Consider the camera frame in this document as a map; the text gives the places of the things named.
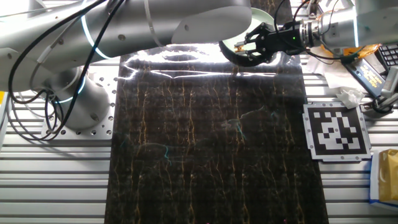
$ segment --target yellow label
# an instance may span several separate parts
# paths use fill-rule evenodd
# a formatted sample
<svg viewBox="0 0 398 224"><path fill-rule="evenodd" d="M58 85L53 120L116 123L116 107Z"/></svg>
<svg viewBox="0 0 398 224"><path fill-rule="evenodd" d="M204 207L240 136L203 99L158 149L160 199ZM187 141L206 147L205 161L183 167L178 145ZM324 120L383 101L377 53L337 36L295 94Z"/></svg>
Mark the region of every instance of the yellow label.
<svg viewBox="0 0 398 224"><path fill-rule="evenodd" d="M0 104L2 103L3 98L4 98L4 92L0 91Z"/></svg>
<svg viewBox="0 0 398 224"><path fill-rule="evenodd" d="M363 72L363 77L366 78L366 80L374 87L377 88L379 84L382 84L382 81L380 80L379 77L377 77L373 72L369 71L368 66L363 65L361 67L361 70Z"/></svg>

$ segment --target wire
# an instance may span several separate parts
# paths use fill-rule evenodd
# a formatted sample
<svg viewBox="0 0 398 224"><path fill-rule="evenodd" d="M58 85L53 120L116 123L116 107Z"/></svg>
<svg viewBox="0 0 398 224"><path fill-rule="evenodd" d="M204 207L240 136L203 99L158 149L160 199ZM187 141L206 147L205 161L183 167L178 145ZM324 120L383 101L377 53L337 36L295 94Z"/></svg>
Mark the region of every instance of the wire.
<svg viewBox="0 0 398 224"><path fill-rule="evenodd" d="M89 5L88 7L70 15L69 17L67 17L66 19L60 21L59 23L55 24L53 27L51 27L50 29L46 30L43 34L41 34L38 38L36 38L24 51L23 53L21 53L21 55L18 57L18 59L16 60L15 64L12 66L11 72L10 72L10 76L8 79L8 91L10 94L10 97L13 101L15 101L16 103L19 104L24 104L24 103L28 103L27 101L19 101L17 100L17 98L15 97L13 91L12 91L12 81L14 80L14 76L16 73L16 70L18 69L18 66L21 64L21 62L23 61L23 59L27 56L27 54L37 45L39 44L44 38L46 38L46 36L50 35L52 32L54 32L55 30L57 30L58 28L60 28L61 26L65 25L66 23L70 22L72 19L75 19L79 16L82 16L84 14L86 14L88 11L92 10L94 7L100 5L101 3L105 2L106 0L98 0L96 2L94 2L93 4Z"/></svg>
<svg viewBox="0 0 398 224"><path fill-rule="evenodd" d="M320 36L325 35L327 32L329 32L330 27L331 27L331 17L333 16L333 13L335 12L335 7L336 7L336 5L337 5L337 3L338 3L339 1L340 1L340 0L337 0L336 3L335 3L335 5L333 6L333 9L331 9L331 14L330 14L330 20L329 20L329 27L328 27L328 29L327 29L324 33L320 34Z"/></svg>
<svg viewBox="0 0 398 224"><path fill-rule="evenodd" d="M33 90L33 81L36 76L36 73L39 69L39 67L46 61L47 57L50 55L51 51L57 46L57 44L62 40L63 36L72 28L73 25L76 24L77 21L79 21L79 17L76 18L73 22L71 22L62 32L61 34L55 39L55 41L52 42L40 55L40 57L37 59L37 64L36 67L33 69L32 75L30 76L30 81L29 81L29 86L30 89Z"/></svg>
<svg viewBox="0 0 398 224"><path fill-rule="evenodd" d="M68 112L67 112L67 114L66 114L65 117L63 116L63 110L62 110L62 107L61 107L61 106L59 105L59 103L58 103L58 99L57 99L57 100L52 100L51 103L53 104L54 111L57 110L57 107L60 108L60 112L61 112L61 125L60 125L60 127L55 131L55 128L57 127L57 120L58 120L58 119L57 119L58 114L55 113L56 119L55 119L55 121L54 121L54 127L51 128L51 127L49 126L49 128L50 128L52 131L50 131L46 136L44 136L44 137L42 137L42 138L38 138L37 136L34 136L33 134L31 134L31 133L26 129L26 127L24 127L24 126L22 125L22 123L21 123L21 121L19 120L18 115L17 115L17 113L16 113L16 111L15 111L14 101L17 102L17 103L21 103L21 104L27 104L28 102L31 103L32 101L36 100L41 94L46 93L47 95L46 95L46 104L45 104L45 113L46 113L46 118L45 118L45 119L46 119L46 123L47 123L47 126L48 126L48 125L49 125L49 116L48 116L48 111L47 111L47 110L48 110L48 103L49 103L50 93L52 93L52 92L50 92L49 90L41 90L41 91L38 92L38 94L37 94L36 96L34 96L33 99L31 99L31 100L28 100L28 101L19 101L19 100L16 100L16 98L15 98L15 96L13 95L13 92L12 92L12 79L14 78L16 69L18 68L19 64L21 64L21 62L22 62L22 60L24 59L24 57L26 57L26 55L27 55L27 54L28 54L28 53L41 41L41 40L43 40L46 36L48 36L49 34L51 34L53 31L57 30L60 26L66 24L66 23L69 22L69 21L71 21L72 19L75 19L76 17L79 17L79 16L81 16L81 15L86 14L89 10L91 10L91 9L93 9L94 7L98 6L98 5L101 4L102 2L105 2L105 0L96 1L96 2L93 3L92 5L90 5L90 6L86 7L86 8L84 8L84 9L80 10L80 11L77 12L77 13L74 13L73 15L71 15L71 16L69 16L68 18L64 19L63 21L59 22L59 23L56 24L55 26L51 27L49 30L47 30L47 31L44 32L41 36L39 36L33 43L31 43L31 44L28 46L28 48L25 49L25 51L21 54L21 56L20 56L20 57L17 59L17 61L15 62L14 66L13 66L13 68L12 68L12 70L11 70L10 77L9 77L9 83L8 83L8 84L9 84L9 92L10 92L10 94L9 94L9 96L10 96L10 102L11 102L12 110L13 110L13 112L14 112L14 116L16 117L16 121L20 124L21 128L26 132L26 134L30 135L32 138L28 138L28 137L24 136L23 133L19 132L19 131L16 129L16 127L14 126L14 124L13 124L12 122L11 122L11 126L12 126L12 128L16 131L16 133L19 134L19 135L20 135L22 138L24 138L25 140L28 140L28 141L51 141L51 140L55 139L55 138L58 136L58 134L60 133L60 130L65 126L65 124L66 124L66 122L67 122L67 119L68 119L68 117L70 116L70 114L71 114L71 112L72 112L73 106L74 106L74 104L75 104L75 102L76 102L76 98L77 98L77 94L76 94L76 93L78 93L78 89L79 89L80 85L78 85L78 87L76 88L76 92L75 92L75 94L74 94L74 96L73 96L72 102L71 102L71 104L70 104L70 107L69 107ZM101 40L101 38L102 38L102 36L103 36L103 34L104 34L104 32L105 32L106 27L107 27L107 26L109 25L109 23L110 23L109 18L112 18L112 17L114 16L115 13L116 13L116 10L114 10L114 11L111 13L111 15L108 17L107 23L106 23L106 25L103 27L103 29L101 30L101 33L100 33L100 35L99 35L99 38L97 39L98 43L96 44L96 46L98 46L99 41ZM89 66L89 64L90 64L90 62L91 62L93 56L94 56L94 54L90 54L90 56L89 56L89 58L88 58L88 60L87 60L87 62L86 62L86 65L85 65L85 69L83 69L83 73L81 74L80 81L84 80L84 78L85 78L85 71L87 71L88 66ZM10 116L10 114L9 114L9 110L7 111L7 116L8 116L9 119L11 120L11 116ZM47 139L52 133L55 133L54 136L52 136L50 139Z"/></svg>
<svg viewBox="0 0 398 224"><path fill-rule="evenodd" d="M55 131L56 134L59 134L60 130L65 126L66 122L68 121L68 118L69 118L69 116L70 116L71 113L72 113L73 107L74 107L74 105L75 105L75 103L76 103L76 100L77 100L77 97L78 97L78 95L79 95L80 86L81 86L81 84L82 84L82 83L84 82L84 80L85 80L85 77L86 77L85 75L86 75L86 73L87 73L88 67L90 66L91 60L92 60L93 57L94 57L95 49L96 49L96 48L98 47L98 45L100 44L101 39L102 39L102 37L103 37L104 34L105 34L106 28L108 28L109 23L112 21L112 18L114 17L114 15L116 14L116 12L118 11L118 9L120 8L120 6L121 6L121 4L122 4L123 2L124 2L124 0L120 0L120 1L118 2L118 4L117 4L117 5L115 6L115 8L112 10L111 14L108 16L108 18L107 18L107 20L106 20L104 26L102 27L101 31L99 32L98 37L97 37L97 39L96 39L96 41L95 41L95 43L94 43L94 46L91 48L91 52L90 52L90 54L89 54L89 56L88 56L88 58L87 58L87 61L86 61L86 63L85 63L85 66L84 66L84 68L83 68L83 71L82 71L82 73L81 73L79 82L78 82L78 84L77 84L77 86L76 86L76 89L75 89L75 93L74 93L73 98L72 98L72 100L71 100L71 102L70 102L69 109L68 109L68 111L67 111L67 113L66 113L66 115L65 115L64 120L61 122L60 127Z"/></svg>
<svg viewBox="0 0 398 224"><path fill-rule="evenodd" d="M19 92L18 95L19 95L19 97L20 97L21 99L24 98L24 96L22 95L21 92ZM33 111L32 108L30 108L30 106L28 106L27 104L24 104L24 106L25 106L26 109L28 109L32 114L34 114L34 115L36 115L36 116L38 116L38 117L40 117L40 118L45 118L45 115L41 115L41 114L36 113L36 112Z"/></svg>
<svg viewBox="0 0 398 224"><path fill-rule="evenodd" d="M18 15L23 15L23 14L33 13L33 12L50 11L52 9L54 9L54 7L52 7L52 8L44 8L44 9L34 9L34 10L26 11L26 12L18 12L18 13L15 13L15 14L9 14L9 15L0 16L0 18L10 17L10 16L18 16Z"/></svg>
<svg viewBox="0 0 398 224"><path fill-rule="evenodd" d="M348 56L324 57L324 56L317 55L317 54L311 52L310 49L305 49L304 47L296 46L296 45L292 45L291 43L288 43L288 42L287 42L285 39L283 39L282 36L279 34L279 30L278 30L278 26L277 26L277 15L278 15L278 12L279 12L280 7L282 6L282 4L283 4L285 1L286 1L286 0L282 0L282 1L280 2L279 6L278 6L278 8L277 8L277 10L276 10L276 12L275 12L275 16L274 16L274 17L275 17L275 19L274 19L274 27L275 27L276 35L277 35L278 38L279 38L281 41L283 41L285 44L287 44L287 45L289 45L289 46L291 46L291 47L293 47L293 48L306 51L307 54L311 55L312 57L316 57L318 60L319 60L320 58L321 58L321 59L325 59L325 60L342 60L342 59L346 59L346 58L352 57L352 56L356 55L359 51L361 51L361 50L359 50L359 51L357 51L356 53L353 53L353 54L348 55ZM295 24L295 22L296 22L295 19L296 19L296 17L297 17L297 14L299 13L299 10L300 10L301 8L303 8L304 5L305 5L306 3L308 3L309 1L310 1L310 0L305 0L305 1L304 1L303 3L301 3L301 5L297 8L297 10L296 10L296 12L295 12L295 14L294 14L294 17L293 17L293 23L294 23L294 24Z"/></svg>

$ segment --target bolt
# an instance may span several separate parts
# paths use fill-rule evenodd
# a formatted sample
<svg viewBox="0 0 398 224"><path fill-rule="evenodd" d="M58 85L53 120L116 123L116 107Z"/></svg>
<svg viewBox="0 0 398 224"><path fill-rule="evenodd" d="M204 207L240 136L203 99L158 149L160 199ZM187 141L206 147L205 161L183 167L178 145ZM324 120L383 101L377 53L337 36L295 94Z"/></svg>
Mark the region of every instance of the bolt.
<svg viewBox="0 0 398 224"><path fill-rule="evenodd" d="M120 34L120 35L118 36L118 38L119 38L119 40L121 40L121 41L126 40L126 36L123 35L123 34Z"/></svg>

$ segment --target marble veining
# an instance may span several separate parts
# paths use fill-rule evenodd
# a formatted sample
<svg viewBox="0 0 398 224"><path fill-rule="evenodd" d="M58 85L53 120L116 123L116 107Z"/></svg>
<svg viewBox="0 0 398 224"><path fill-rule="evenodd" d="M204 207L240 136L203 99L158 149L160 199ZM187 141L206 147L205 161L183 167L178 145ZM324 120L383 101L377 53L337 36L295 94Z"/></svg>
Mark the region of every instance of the marble veining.
<svg viewBox="0 0 398 224"><path fill-rule="evenodd" d="M106 223L328 223L304 103L299 57L241 68L217 44L124 56Z"/></svg>

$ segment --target mounting plate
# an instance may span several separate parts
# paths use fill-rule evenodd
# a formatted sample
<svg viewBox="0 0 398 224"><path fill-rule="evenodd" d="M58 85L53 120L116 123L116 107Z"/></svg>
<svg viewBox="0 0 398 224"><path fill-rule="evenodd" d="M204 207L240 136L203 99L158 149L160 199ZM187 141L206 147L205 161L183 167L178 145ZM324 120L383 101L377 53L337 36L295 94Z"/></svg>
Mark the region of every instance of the mounting plate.
<svg viewBox="0 0 398 224"><path fill-rule="evenodd" d="M117 71L108 72L104 76L104 67L90 67L89 78L102 85L109 95L110 106L106 117L96 126L85 130L71 130L64 127L55 140L109 140L113 135L114 109L116 103L116 90L118 86L119 68ZM47 135L47 124L43 122L42 136Z"/></svg>

